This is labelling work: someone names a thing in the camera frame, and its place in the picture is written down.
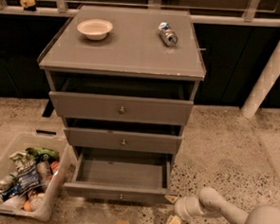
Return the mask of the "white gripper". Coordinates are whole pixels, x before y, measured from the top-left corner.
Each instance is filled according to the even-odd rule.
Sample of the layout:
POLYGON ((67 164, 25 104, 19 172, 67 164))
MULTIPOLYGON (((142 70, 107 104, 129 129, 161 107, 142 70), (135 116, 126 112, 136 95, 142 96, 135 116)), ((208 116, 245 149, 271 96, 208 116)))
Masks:
POLYGON ((221 214, 210 211, 195 196, 185 196, 178 199, 177 196, 166 195, 165 199, 173 203, 176 215, 170 215, 165 224, 180 224, 181 219, 187 220, 192 217, 201 216, 207 218, 218 218, 221 214))

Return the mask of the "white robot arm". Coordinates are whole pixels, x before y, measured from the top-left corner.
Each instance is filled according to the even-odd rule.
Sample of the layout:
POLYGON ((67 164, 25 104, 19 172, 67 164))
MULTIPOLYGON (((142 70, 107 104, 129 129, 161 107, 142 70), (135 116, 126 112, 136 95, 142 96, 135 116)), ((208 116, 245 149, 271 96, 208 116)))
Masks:
POLYGON ((270 205, 261 205, 246 213, 224 197, 214 188, 204 186, 197 196, 165 196, 173 203, 174 214, 165 224, 180 224, 189 217, 222 216, 230 224, 280 224, 280 209, 270 205))

